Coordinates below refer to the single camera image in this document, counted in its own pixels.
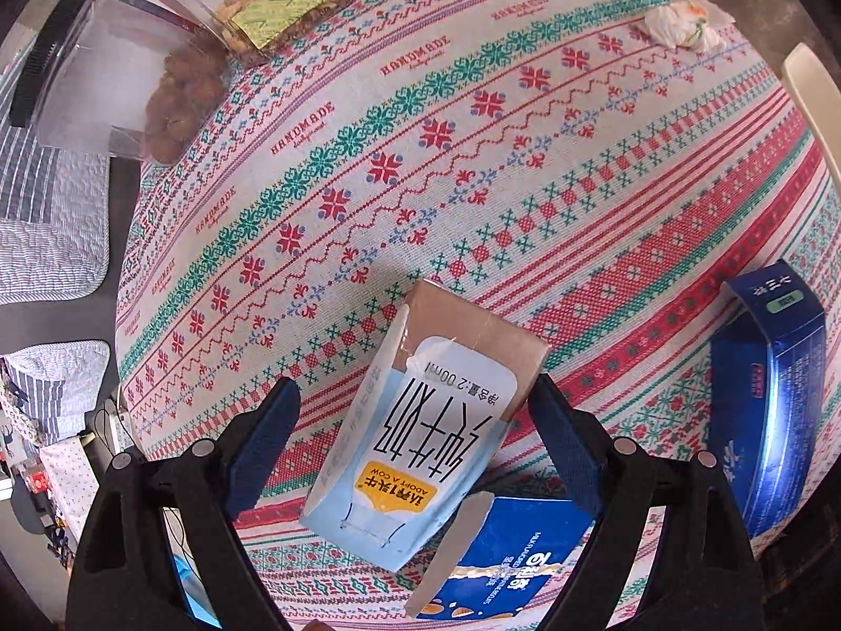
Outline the grey striped quilt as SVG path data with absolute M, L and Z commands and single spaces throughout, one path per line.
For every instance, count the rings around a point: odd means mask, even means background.
M 106 279 L 108 160 L 42 147 L 8 121 L 23 70 L 2 74 L 2 304 L 74 301 Z M 2 374 L 23 437 L 50 446 L 76 436 L 96 407 L 110 360 L 102 340 L 2 350 Z

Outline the milk carton light blue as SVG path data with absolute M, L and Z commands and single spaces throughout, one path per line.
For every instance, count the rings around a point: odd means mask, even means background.
M 302 509 L 302 526 L 398 571 L 499 450 L 547 343 L 429 281 L 398 309 Z

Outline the tall blue carton box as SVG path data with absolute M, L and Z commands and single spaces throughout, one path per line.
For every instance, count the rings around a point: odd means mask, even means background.
M 803 494 L 824 400 L 825 311 L 783 259 L 724 286 L 739 311 L 711 339 L 707 447 L 754 538 Z

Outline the small crumpled tissue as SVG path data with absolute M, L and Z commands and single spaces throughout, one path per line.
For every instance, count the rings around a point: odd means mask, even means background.
M 651 8 L 641 26 L 653 42 L 669 50 L 711 54 L 725 48 L 721 30 L 734 22 L 731 14 L 709 0 L 674 0 Z

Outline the blue flat snack box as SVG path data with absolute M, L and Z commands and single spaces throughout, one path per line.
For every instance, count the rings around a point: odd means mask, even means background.
M 513 617 L 560 573 L 591 523 L 570 500 L 472 494 L 405 613 L 425 621 Z

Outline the patterned handmade tablecloth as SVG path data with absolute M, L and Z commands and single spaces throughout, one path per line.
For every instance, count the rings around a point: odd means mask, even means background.
M 740 30 L 640 30 L 673 0 L 355 0 L 235 84 L 142 176 L 116 352 L 138 444 L 177 456 L 280 376 L 301 417 L 238 533 L 294 628 L 408 629 L 388 573 L 300 525 L 415 282 L 537 333 L 570 403 L 656 456 L 707 436 L 724 279 L 788 262 L 839 326 L 839 201 Z

